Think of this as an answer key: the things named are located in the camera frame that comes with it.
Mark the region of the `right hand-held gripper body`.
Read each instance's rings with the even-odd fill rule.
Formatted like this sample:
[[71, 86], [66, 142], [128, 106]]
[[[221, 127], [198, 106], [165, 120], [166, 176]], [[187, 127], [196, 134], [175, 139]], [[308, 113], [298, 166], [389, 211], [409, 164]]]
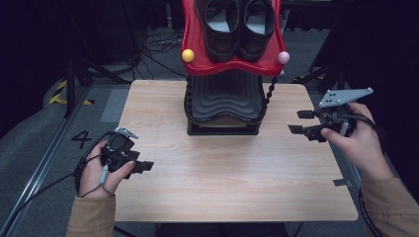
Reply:
[[318, 103], [318, 109], [314, 110], [315, 118], [319, 118], [321, 124], [309, 126], [308, 133], [305, 136], [309, 140], [325, 142], [326, 139], [321, 135], [321, 129], [329, 128], [339, 133], [344, 121], [349, 123], [345, 136], [349, 136], [355, 130], [358, 121], [374, 126], [370, 118], [354, 114], [349, 106], [350, 102], [355, 102], [373, 92], [374, 90], [371, 87], [366, 89], [328, 90]]

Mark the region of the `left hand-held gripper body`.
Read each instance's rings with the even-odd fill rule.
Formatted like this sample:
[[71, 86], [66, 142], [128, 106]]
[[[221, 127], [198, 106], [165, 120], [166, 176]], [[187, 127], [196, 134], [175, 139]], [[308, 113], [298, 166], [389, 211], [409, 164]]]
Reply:
[[108, 166], [109, 172], [117, 171], [129, 161], [133, 161], [135, 166], [126, 178], [140, 172], [140, 162], [137, 160], [139, 152], [132, 150], [133, 138], [138, 139], [138, 136], [124, 127], [117, 127], [110, 133], [106, 145], [101, 149], [101, 163]]

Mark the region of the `red and black shoe rack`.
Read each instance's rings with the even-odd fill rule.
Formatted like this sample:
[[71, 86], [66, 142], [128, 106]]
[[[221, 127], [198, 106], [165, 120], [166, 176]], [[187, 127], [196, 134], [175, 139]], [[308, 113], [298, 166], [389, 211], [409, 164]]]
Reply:
[[184, 109], [190, 135], [256, 135], [278, 77], [290, 60], [283, 41], [282, 0], [271, 0], [276, 27], [257, 62], [234, 56], [212, 61], [206, 51], [195, 0], [182, 0], [185, 29], [181, 57], [187, 72]]

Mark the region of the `black leather shoe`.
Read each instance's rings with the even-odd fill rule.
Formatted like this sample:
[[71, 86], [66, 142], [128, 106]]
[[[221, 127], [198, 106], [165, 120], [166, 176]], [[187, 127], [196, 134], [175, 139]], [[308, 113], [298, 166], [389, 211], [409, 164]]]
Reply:
[[249, 62], [259, 61], [275, 27], [271, 0], [243, 0], [240, 3], [237, 57]]
[[237, 48], [238, 0], [195, 0], [195, 9], [209, 58], [214, 62], [229, 61]]

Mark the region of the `person's left hand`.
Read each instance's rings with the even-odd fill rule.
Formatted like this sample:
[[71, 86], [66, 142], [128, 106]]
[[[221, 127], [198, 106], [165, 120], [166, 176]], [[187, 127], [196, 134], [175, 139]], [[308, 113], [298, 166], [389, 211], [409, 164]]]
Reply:
[[80, 198], [111, 198], [120, 182], [132, 171], [135, 166], [133, 161], [129, 161], [121, 166], [117, 171], [108, 172], [104, 185], [99, 185], [99, 179], [103, 169], [101, 163], [101, 149], [107, 141], [100, 141], [89, 153], [89, 162], [82, 172], [80, 178], [80, 188], [78, 196]]

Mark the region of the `person's right hand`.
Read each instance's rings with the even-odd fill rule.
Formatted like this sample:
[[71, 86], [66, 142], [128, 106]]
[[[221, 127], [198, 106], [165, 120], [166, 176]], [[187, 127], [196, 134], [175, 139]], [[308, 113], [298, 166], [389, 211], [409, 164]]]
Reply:
[[366, 122], [358, 120], [349, 137], [329, 128], [322, 128], [321, 134], [359, 170], [362, 180], [378, 181], [394, 177], [383, 156], [377, 132]]

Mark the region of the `black tripod stand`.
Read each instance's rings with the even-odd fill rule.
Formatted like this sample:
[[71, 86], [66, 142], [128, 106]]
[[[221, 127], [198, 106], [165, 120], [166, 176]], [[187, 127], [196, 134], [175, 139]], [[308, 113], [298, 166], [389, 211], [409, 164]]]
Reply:
[[346, 24], [352, 0], [293, 0], [291, 29], [328, 30], [322, 46], [309, 66], [309, 74], [297, 76], [294, 84], [304, 85], [319, 80], [317, 90], [325, 93], [337, 87], [342, 89], [346, 50]]
[[135, 37], [128, 0], [59, 0], [62, 40], [69, 54], [66, 115], [74, 113], [76, 87], [91, 87], [96, 77], [125, 84], [123, 73], [139, 62], [141, 47]]

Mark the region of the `yellow and black floor tape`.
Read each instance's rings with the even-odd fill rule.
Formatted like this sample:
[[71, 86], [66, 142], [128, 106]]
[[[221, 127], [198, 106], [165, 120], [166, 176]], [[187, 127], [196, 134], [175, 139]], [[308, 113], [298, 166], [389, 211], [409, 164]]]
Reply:
[[67, 81], [63, 79], [56, 87], [54, 93], [52, 94], [51, 98], [49, 99], [50, 104], [62, 104], [66, 105], [67, 100], [60, 97], [61, 93], [67, 86]]

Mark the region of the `metal floor rail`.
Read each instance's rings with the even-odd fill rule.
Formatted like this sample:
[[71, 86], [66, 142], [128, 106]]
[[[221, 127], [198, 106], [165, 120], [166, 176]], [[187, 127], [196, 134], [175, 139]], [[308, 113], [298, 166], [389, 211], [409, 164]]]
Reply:
[[42, 158], [37, 167], [34, 169], [30, 178], [26, 182], [22, 193], [20, 194], [18, 200], [15, 202], [15, 205], [8, 215], [4, 225], [0, 229], [0, 237], [12, 236], [12, 229], [18, 226], [18, 223], [16, 222], [19, 222], [20, 218], [23, 216], [21, 211], [26, 208], [26, 205], [31, 202], [31, 198], [33, 198], [39, 191], [44, 177], [46, 176], [52, 161], [56, 157], [57, 150], [62, 143], [65, 133], [74, 120], [75, 115], [82, 107], [84, 100], [87, 98], [90, 91], [90, 88], [82, 87], [75, 96], [75, 102], [73, 104], [68, 104], [72, 111], [67, 118], [63, 118], [60, 121], [58, 128], [54, 131], [50, 144], [42, 155]]

